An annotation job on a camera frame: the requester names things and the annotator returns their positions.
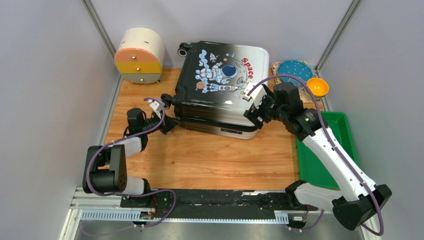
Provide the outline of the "astronaut print suitcase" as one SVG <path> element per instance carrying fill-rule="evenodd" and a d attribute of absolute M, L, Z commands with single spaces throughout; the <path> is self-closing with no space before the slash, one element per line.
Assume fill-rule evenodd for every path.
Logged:
<path fill-rule="evenodd" d="M 258 128 L 244 112 L 246 87 L 269 76 L 270 56 L 258 46 L 220 42 L 182 42 L 177 50 L 184 63 L 175 94 L 162 94 L 172 105 L 181 127 L 238 139 L 251 139 Z"/>

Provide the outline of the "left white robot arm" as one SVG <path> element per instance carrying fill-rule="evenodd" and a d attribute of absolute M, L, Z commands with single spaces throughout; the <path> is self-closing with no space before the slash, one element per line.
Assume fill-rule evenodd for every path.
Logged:
<path fill-rule="evenodd" d="M 87 150 L 82 188 L 87 194 L 98 196 L 133 197 L 138 206 L 148 207 L 153 201 L 150 185 L 144 178 L 129 176 L 127 158 L 145 150 L 148 134 L 160 131 L 167 134 L 180 125 L 177 118 L 167 116 L 164 110 L 152 112 L 151 117 L 140 108 L 127 111 L 123 138 Z"/>

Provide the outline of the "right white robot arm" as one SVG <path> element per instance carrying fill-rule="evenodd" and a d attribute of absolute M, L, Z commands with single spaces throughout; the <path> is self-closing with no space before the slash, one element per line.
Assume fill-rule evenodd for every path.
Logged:
<path fill-rule="evenodd" d="M 318 109 L 306 108 L 299 90 L 290 82 L 269 89 L 264 84 L 249 83 L 243 99 L 251 103 L 244 116 L 257 128 L 272 120 L 282 122 L 288 132 L 308 147 L 338 185 L 331 190 L 297 180 L 285 191 L 285 203 L 293 210 L 303 205 L 333 213 L 338 222 L 353 231 L 381 210 L 392 196 L 386 184 L 376 184 L 352 160 L 337 141 Z"/>

